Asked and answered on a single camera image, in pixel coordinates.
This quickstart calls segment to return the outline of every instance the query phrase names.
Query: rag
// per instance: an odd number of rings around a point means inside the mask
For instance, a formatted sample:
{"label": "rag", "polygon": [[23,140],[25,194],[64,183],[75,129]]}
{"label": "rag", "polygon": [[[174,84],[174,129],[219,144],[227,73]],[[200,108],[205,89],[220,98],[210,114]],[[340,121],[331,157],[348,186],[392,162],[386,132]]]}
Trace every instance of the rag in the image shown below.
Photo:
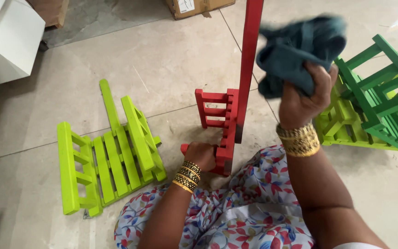
{"label": "rag", "polygon": [[314,82],[303,62],[311,61],[329,71],[346,46],[345,28],[339,16],[318,16],[279,29],[262,27],[259,33],[267,45],[257,54],[256,63],[267,74],[259,83],[259,92],[265,98],[279,98],[284,80],[288,80],[301,94],[311,96]]}

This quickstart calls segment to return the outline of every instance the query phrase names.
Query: red chair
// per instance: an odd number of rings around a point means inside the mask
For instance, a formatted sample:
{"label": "red chair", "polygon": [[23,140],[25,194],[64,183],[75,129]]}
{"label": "red chair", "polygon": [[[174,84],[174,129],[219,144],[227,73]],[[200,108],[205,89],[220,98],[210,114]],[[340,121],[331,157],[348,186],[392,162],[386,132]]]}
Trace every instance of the red chair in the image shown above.
{"label": "red chair", "polygon": [[[263,0],[247,0],[239,89],[228,89],[227,93],[204,93],[202,89],[195,91],[202,127],[222,127],[224,129],[220,146],[216,150],[216,167],[211,171],[220,175],[231,174],[234,144],[240,144],[242,141],[262,6]],[[205,102],[225,103],[226,108],[207,108],[204,105]],[[207,116],[225,117],[225,121],[208,120]],[[180,147],[184,155],[187,148],[188,144],[182,144]]]}

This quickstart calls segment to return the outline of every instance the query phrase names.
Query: bracelet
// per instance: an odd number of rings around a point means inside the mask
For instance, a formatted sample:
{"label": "bracelet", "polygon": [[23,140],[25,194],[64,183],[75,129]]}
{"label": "bracelet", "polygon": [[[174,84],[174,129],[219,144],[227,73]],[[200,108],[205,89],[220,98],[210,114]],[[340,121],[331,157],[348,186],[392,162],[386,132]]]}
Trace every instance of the bracelet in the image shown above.
{"label": "bracelet", "polygon": [[278,124],[276,132],[290,156],[312,156],[319,151],[320,142],[311,122],[294,130],[284,130]]}
{"label": "bracelet", "polygon": [[173,183],[193,194],[196,189],[202,170],[190,161],[184,161],[174,177]]}

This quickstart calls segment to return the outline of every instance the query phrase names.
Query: woman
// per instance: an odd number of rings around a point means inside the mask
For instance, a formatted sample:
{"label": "woman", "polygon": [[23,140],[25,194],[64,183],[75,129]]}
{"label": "woman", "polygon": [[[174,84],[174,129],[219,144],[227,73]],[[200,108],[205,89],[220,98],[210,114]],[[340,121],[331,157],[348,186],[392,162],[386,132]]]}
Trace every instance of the woman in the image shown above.
{"label": "woman", "polygon": [[354,210],[345,185],[318,143],[311,119],[330,102],[337,68],[306,63],[311,98],[284,86],[277,132],[283,145],[260,150],[211,193],[194,189],[215,167],[214,148],[193,142],[175,184],[132,198],[120,212],[119,248],[388,248]]}

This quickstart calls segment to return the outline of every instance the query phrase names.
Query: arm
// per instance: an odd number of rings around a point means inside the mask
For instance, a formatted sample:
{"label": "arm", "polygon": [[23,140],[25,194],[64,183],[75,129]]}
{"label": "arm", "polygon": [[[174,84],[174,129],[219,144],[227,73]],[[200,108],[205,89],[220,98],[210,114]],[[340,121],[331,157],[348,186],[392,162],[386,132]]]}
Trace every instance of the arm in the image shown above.
{"label": "arm", "polygon": [[[216,166],[214,146],[192,142],[185,160],[195,163],[203,172],[210,171]],[[190,199],[189,191],[171,184],[147,221],[138,248],[179,248]]]}
{"label": "arm", "polygon": [[[304,126],[330,103],[337,68],[332,66],[327,73],[321,66],[306,63],[305,67],[316,86],[314,95],[301,97],[292,84],[285,83],[279,108],[280,125],[284,129]],[[287,155],[287,163],[305,223],[321,249],[348,242],[388,248],[354,210],[351,195],[322,148],[312,156]]]}

